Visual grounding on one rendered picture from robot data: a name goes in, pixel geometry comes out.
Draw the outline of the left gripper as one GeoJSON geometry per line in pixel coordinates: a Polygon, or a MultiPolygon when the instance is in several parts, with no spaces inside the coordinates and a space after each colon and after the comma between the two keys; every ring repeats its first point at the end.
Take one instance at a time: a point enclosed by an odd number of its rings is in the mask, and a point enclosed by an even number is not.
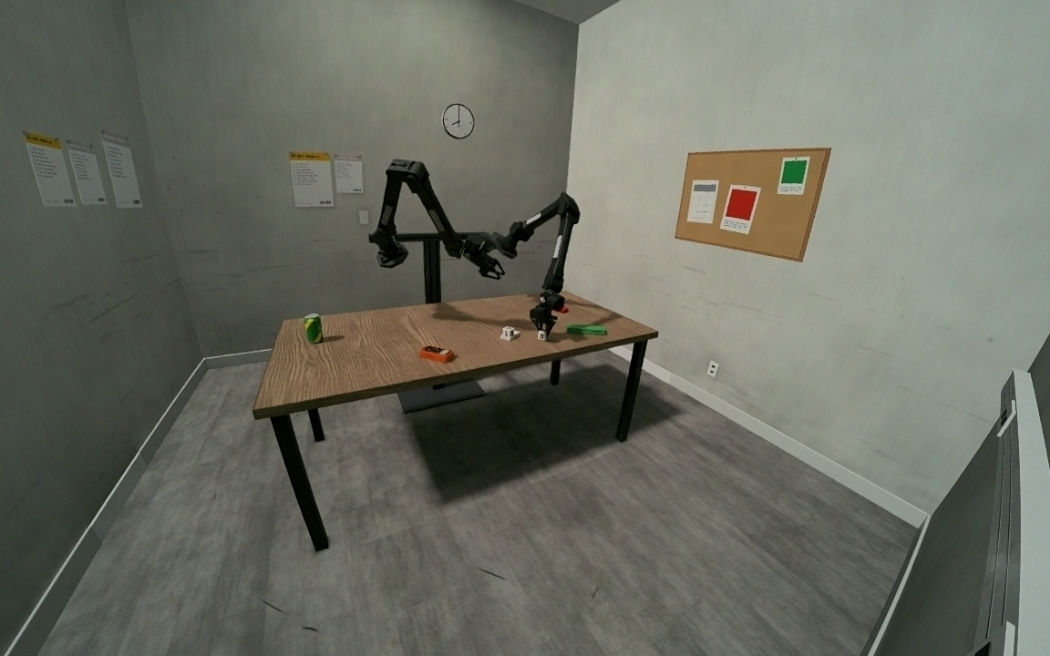
{"type": "Polygon", "coordinates": [[[541,331],[541,329],[542,329],[542,325],[543,325],[543,324],[545,323],[545,325],[546,325],[546,335],[547,335],[547,337],[549,337],[549,335],[550,335],[550,332],[551,332],[551,327],[553,327],[553,325],[554,325],[554,324],[556,323],[556,322],[555,322],[555,321],[553,321],[553,320],[558,320],[558,316],[555,316],[555,315],[552,315],[552,316],[550,317],[550,319],[543,319],[543,317],[541,317],[541,320],[540,320],[540,323],[534,323],[534,324],[536,324],[536,329],[537,329],[538,333],[539,333],[539,331],[541,331]],[[551,326],[551,327],[550,327],[550,326],[551,326]],[[549,330],[549,329],[550,329],[550,330],[549,330]]]}

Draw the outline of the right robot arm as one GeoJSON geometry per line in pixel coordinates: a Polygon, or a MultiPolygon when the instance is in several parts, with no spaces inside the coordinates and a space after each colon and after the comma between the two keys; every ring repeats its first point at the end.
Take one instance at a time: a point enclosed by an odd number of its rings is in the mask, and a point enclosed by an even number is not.
{"type": "Polygon", "coordinates": [[[392,238],[392,236],[397,233],[396,225],[393,227],[393,224],[395,224],[393,223],[395,221],[393,219],[396,215],[397,199],[399,199],[401,188],[403,188],[401,187],[403,186],[403,182],[407,184],[411,192],[416,192],[420,200],[424,203],[424,207],[435,225],[435,229],[437,229],[438,233],[440,233],[441,240],[443,246],[445,246],[445,250],[448,252],[448,256],[461,259],[463,252],[464,258],[472,261],[472,257],[476,252],[479,251],[478,254],[476,254],[475,259],[479,262],[479,264],[484,264],[485,259],[490,258],[487,253],[498,249],[497,244],[494,244],[494,240],[490,238],[485,240],[482,245],[482,237],[478,235],[469,235],[466,241],[463,241],[461,237],[456,235],[446,213],[443,212],[440,202],[438,202],[437,196],[435,196],[435,192],[432,190],[427,168],[422,165],[421,161],[395,158],[392,161],[390,167],[385,171],[385,174],[387,175],[387,179],[382,205],[382,215],[380,215],[380,220],[377,227],[378,229],[375,230],[374,236],[372,236],[372,240],[378,245],[380,250],[376,251],[376,254],[378,254],[382,264],[385,264],[385,262],[391,261],[391,259],[394,259],[397,256],[403,256],[405,253],[403,245],[399,241],[395,244],[395,241],[393,241],[395,238],[392,238]],[[480,246],[482,246],[482,248],[480,248],[480,246]]]}

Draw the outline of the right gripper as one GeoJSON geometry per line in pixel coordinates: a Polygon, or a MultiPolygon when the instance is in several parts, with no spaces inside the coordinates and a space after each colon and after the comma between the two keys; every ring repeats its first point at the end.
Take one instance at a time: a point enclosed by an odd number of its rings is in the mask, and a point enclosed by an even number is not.
{"type": "MultiPolygon", "coordinates": [[[[475,254],[475,256],[476,256],[476,254],[475,254]]],[[[494,257],[485,259],[484,264],[482,267],[482,264],[479,264],[479,262],[476,261],[475,256],[472,257],[472,264],[478,264],[478,267],[480,267],[479,273],[482,274],[482,277],[491,278],[491,279],[496,279],[496,280],[500,280],[500,278],[501,278],[501,277],[499,277],[500,275],[503,275],[503,277],[504,277],[505,272],[504,272],[503,269],[501,269],[501,264],[499,264],[499,259],[494,259],[494,257]],[[495,266],[496,264],[499,266],[499,268],[501,269],[501,272],[497,272],[495,270],[495,266]],[[485,267],[485,266],[488,266],[488,267],[485,267]],[[484,267],[485,267],[485,271],[483,272],[484,267]],[[488,275],[488,272],[494,272],[497,275],[497,277],[491,277],[491,275],[488,275]]]]}

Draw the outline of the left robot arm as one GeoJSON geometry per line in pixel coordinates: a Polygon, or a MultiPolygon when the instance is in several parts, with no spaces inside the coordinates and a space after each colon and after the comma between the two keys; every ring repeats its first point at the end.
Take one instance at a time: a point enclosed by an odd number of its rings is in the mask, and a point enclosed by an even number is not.
{"type": "Polygon", "coordinates": [[[565,296],[556,295],[556,293],[560,294],[563,288],[562,285],[565,282],[563,275],[565,275],[565,261],[568,248],[570,248],[572,225],[578,224],[581,216],[578,203],[575,199],[571,198],[570,195],[566,194],[565,191],[560,192],[560,197],[549,205],[549,207],[546,207],[536,213],[536,215],[530,217],[528,220],[514,221],[511,225],[509,236],[504,237],[504,240],[497,240],[501,249],[510,251],[516,256],[517,251],[513,248],[517,248],[517,242],[528,241],[530,236],[534,235],[536,228],[540,227],[544,221],[553,219],[553,217],[556,216],[556,212],[558,215],[560,215],[556,244],[553,256],[551,256],[549,272],[547,272],[542,285],[543,290],[549,291],[550,293],[543,292],[540,294],[540,304],[543,304],[543,306],[536,304],[536,308],[530,310],[531,323],[540,323],[541,317],[543,317],[543,319],[550,319],[551,310],[555,310],[558,312],[565,306],[565,296]]]}

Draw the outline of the green drink can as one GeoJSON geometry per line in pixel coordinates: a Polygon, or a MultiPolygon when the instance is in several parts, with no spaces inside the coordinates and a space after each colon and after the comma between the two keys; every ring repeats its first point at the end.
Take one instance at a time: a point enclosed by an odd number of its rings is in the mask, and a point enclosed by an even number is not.
{"type": "Polygon", "coordinates": [[[324,340],[321,319],[318,314],[308,314],[304,316],[304,329],[307,329],[308,342],[317,343],[324,340]]]}

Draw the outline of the green flat bar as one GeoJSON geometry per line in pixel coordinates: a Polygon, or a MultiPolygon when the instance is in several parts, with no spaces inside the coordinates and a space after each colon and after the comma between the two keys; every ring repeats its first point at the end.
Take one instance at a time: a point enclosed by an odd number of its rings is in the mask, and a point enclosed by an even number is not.
{"type": "Polygon", "coordinates": [[[579,325],[579,324],[567,324],[567,333],[596,333],[596,335],[605,335],[607,329],[604,325],[579,325]]]}

